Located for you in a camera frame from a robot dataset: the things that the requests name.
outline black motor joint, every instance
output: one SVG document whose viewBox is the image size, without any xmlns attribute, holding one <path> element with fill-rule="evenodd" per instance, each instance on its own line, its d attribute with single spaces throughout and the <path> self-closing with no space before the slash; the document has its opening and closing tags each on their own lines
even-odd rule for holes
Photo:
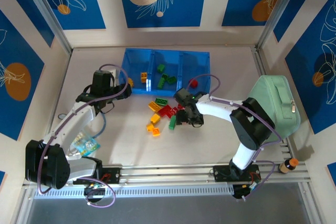
<svg viewBox="0 0 336 224">
<path fill-rule="evenodd" d="M 181 106 L 185 107 L 184 110 L 180 110 L 176 113 L 176 125 L 188 123 L 193 126 L 202 126 L 204 124 L 203 115 L 198 111 L 196 103 L 205 94 L 204 92 L 199 92 L 193 95 L 184 88 L 179 89 L 175 93 L 174 99 Z"/>
</svg>

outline red lego brick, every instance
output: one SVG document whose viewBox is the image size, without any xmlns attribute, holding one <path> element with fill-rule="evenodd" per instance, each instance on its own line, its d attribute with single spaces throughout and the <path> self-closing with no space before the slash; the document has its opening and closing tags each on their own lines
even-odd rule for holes
<svg viewBox="0 0 336 224">
<path fill-rule="evenodd" d="M 158 111 L 158 114 L 163 117 L 165 115 L 167 115 L 167 113 L 169 113 L 172 110 L 172 108 L 169 105 L 166 105 L 165 107 L 163 107 L 162 109 L 160 109 Z"/>
<path fill-rule="evenodd" d="M 168 116 L 169 118 L 172 118 L 172 116 L 174 116 L 176 114 L 176 112 L 174 110 L 170 110 L 167 112 L 166 116 Z"/>
<path fill-rule="evenodd" d="M 179 109 L 177 107 L 174 107 L 173 111 L 174 111 L 174 115 L 175 115 L 179 111 Z"/>
<path fill-rule="evenodd" d="M 197 86 L 198 86 L 198 82 L 196 80 L 193 80 L 192 83 L 190 84 L 190 87 L 192 87 L 193 89 L 196 89 Z"/>
</svg>

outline small bottle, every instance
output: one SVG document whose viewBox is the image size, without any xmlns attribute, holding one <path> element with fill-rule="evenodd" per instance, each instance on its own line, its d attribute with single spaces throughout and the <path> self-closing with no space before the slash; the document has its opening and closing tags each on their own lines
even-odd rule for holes
<svg viewBox="0 0 336 224">
<path fill-rule="evenodd" d="M 290 170 L 294 170 L 297 165 L 299 165 L 299 161 L 296 158 L 287 159 L 279 165 L 279 171 L 281 173 L 288 173 Z"/>
</svg>

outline orange bottle cap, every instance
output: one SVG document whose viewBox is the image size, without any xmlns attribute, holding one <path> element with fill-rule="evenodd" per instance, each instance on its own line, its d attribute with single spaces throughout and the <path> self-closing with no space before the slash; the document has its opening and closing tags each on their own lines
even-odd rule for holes
<svg viewBox="0 0 336 224">
<path fill-rule="evenodd" d="M 292 158 L 289 160 L 289 164 L 293 167 L 299 165 L 299 161 L 296 158 Z"/>
</svg>

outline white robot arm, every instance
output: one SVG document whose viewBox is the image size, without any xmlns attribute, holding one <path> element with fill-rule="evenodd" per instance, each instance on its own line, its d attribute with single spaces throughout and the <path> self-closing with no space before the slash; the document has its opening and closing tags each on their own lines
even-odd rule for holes
<svg viewBox="0 0 336 224">
<path fill-rule="evenodd" d="M 176 114 L 177 124 L 182 122 L 192 125 L 203 125 L 203 115 L 212 115 L 231 122 L 240 140 L 239 148 L 230 161 L 230 178 L 240 180 L 246 169 L 249 168 L 259 147 L 271 135 L 271 131 L 261 121 L 254 118 L 246 110 L 237 106 L 247 107 L 271 127 L 275 127 L 273 121 L 253 98 L 245 101 L 230 101 L 209 94 L 190 94 L 185 89 L 180 89 L 174 96 L 175 100 L 185 107 L 184 111 Z"/>
<path fill-rule="evenodd" d="M 87 86 L 83 93 L 77 97 L 72 110 L 57 127 L 43 140 L 31 140 L 27 144 L 25 177 L 28 181 L 37 182 L 40 172 L 42 185 L 60 189 L 67 181 L 80 177 L 101 178 L 102 163 L 99 159 L 82 157 L 67 160 L 66 154 L 71 143 L 83 128 L 101 112 L 107 103 L 112 102 L 112 99 L 105 98 L 114 97 L 113 99 L 120 100 L 131 95 L 130 85 L 125 87 L 125 84 L 122 84 L 114 87 L 114 85 L 110 85 L 111 79 L 114 83 L 111 72 L 97 70 L 93 75 L 92 85 Z M 53 145 L 46 147 L 52 138 L 54 138 Z M 45 148 L 47 148 L 47 152 L 44 156 L 42 169 L 39 171 L 38 167 Z"/>
</svg>

